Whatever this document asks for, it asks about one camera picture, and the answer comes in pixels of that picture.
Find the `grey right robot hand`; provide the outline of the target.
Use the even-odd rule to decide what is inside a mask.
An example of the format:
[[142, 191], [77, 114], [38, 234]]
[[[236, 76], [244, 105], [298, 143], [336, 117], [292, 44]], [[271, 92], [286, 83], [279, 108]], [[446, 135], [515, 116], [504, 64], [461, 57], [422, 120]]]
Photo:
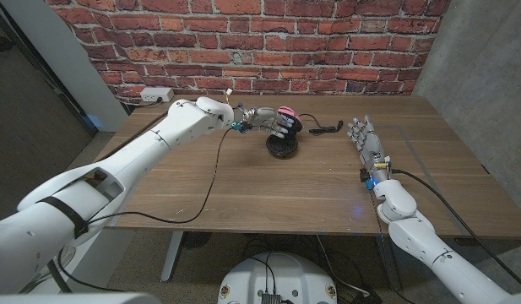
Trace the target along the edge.
[[347, 132], [355, 145], [363, 170], [369, 175], [368, 182], [372, 187], [389, 179], [389, 157], [385, 154], [379, 137], [375, 132], [372, 120], [365, 115], [362, 121], [354, 118], [348, 124]]

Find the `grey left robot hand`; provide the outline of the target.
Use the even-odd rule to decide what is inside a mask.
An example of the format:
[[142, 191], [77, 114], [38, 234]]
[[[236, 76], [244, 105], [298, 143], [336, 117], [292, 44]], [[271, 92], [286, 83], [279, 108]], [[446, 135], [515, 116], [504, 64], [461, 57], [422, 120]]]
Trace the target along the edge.
[[248, 131], [264, 131], [277, 138], [284, 138], [294, 125], [294, 120], [269, 107], [234, 109], [232, 128], [246, 133]]

